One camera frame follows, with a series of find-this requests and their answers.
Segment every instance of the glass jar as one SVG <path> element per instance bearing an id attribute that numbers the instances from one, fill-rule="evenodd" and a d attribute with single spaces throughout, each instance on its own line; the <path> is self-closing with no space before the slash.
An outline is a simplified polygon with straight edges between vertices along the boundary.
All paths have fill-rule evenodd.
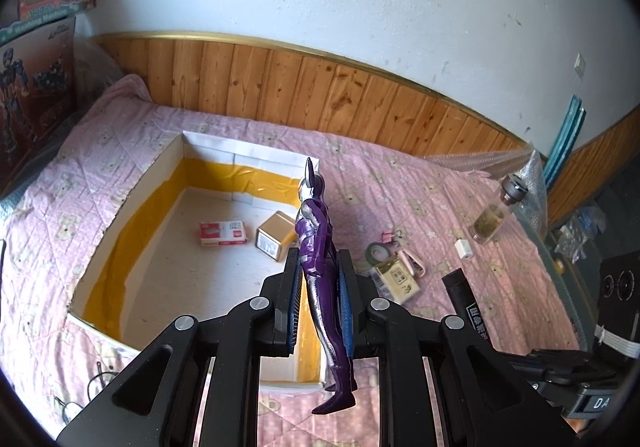
<path id="1" fill-rule="evenodd" d="M 505 176 L 500 182 L 500 188 L 494 192 L 484 210 L 469 227 L 471 237 L 480 245 L 487 243 L 511 214 L 513 208 L 524 199 L 527 192 L 529 189 L 516 175 Z"/>

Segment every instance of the pink bedspread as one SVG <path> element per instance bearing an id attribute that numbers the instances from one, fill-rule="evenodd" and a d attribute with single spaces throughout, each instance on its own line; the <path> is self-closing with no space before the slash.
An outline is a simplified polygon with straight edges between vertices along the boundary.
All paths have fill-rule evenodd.
<path id="1" fill-rule="evenodd" d="M 70 323 L 66 306 L 128 191 L 184 130 L 319 157 L 335 244 L 351 250 L 356 267 L 385 229 L 401 229 L 404 243 L 427 263 L 422 290 L 408 304 L 415 315 L 439 320 L 453 313 L 440 278 L 463 267 L 495 348 L 577 348 L 536 247 L 515 220 L 497 242 L 458 258 L 453 243 L 494 182 L 349 138 L 157 106 L 142 80 L 129 75 L 73 130 L 6 230 L 0 366 L 52 435 L 130 361 Z M 330 416 L 310 413 L 323 392 L 261 395 L 259 444 L 377 446 L 377 375 L 375 361 L 359 362 L 357 406 Z"/>

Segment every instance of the wooden wall panel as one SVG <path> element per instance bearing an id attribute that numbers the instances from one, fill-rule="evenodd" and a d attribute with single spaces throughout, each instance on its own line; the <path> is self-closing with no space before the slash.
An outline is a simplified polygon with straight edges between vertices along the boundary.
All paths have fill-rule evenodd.
<path id="1" fill-rule="evenodd" d="M 336 65 L 333 62 L 312 56 L 302 58 L 287 125 L 303 129 L 318 129 L 324 103 L 334 81 L 335 69 Z"/>
<path id="2" fill-rule="evenodd" d="M 640 152 L 640 107 L 574 151 L 551 189 L 549 221 L 561 221 Z"/>
<path id="3" fill-rule="evenodd" d="M 229 73 L 226 115 L 239 118 L 258 116 L 258 101 L 269 51 L 236 44 Z"/>
<path id="4" fill-rule="evenodd" d="M 172 106 L 198 110 L 200 104 L 200 63 L 202 41 L 176 41 L 174 48 L 174 80 L 172 82 Z"/>
<path id="5" fill-rule="evenodd" d="M 163 106 L 172 105 L 174 49 L 175 42 L 172 40 L 149 39 L 146 85 L 151 98 Z"/>
<path id="6" fill-rule="evenodd" d="M 376 143 L 391 149 L 402 149 L 424 102 L 424 93 L 400 86 L 386 113 Z"/>
<path id="7" fill-rule="evenodd" d="M 213 114 L 226 114 L 231 64 L 234 45 L 222 42 L 205 42 L 202 47 L 198 90 L 198 110 Z"/>
<path id="8" fill-rule="evenodd" d="M 347 66 L 337 66 L 334 80 L 320 114 L 318 131 L 347 135 L 370 75 Z"/>
<path id="9" fill-rule="evenodd" d="M 159 104 L 321 130 L 429 156 L 518 148 L 480 116 L 402 78 L 284 48 L 231 42 L 104 36 L 125 72 Z M 640 109 L 575 151 L 548 198 L 560 220 L 640 150 Z"/>
<path id="10" fill-rule="evenodd" d="M 399 87 L 391 80 L 371 75 L 349 127 L 351 138 L 376 141 Z"/>
<path id="11" fill-rule="evenodd" d="M 285 125 L 296 91 L 302 55 L 288 50 L 270 50 L 258 102 L 257 120 Z"/>

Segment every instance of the black handle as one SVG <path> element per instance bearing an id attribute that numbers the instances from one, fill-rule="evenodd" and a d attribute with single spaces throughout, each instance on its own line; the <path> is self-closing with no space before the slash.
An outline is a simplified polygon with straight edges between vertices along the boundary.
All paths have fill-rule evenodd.
<path id="1" fill-rule="evenodd" d="M 453 308 L 456 310 L 456 315 L 465 319 L 482 338 L 491 344 L 489 331 L 486 329 L 484 319 L 482 319 L 480 307 L 462 268 L 447 273 L 442 278 L 442 282 L 447 289 L 449 299 L 453 303 Z"/>

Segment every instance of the toy figure horns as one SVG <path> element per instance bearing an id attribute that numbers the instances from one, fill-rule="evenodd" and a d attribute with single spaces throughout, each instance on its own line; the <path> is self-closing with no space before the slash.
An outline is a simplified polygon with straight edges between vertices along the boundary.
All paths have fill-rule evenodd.
<path id="1" fill-rule="evenodd" d="M 308 189 L 316 188 L 316 173 L 314 172 L 314 165 L 311 163 L 311 159 L 306 159 L 305 167 L 305 186 Z"/>

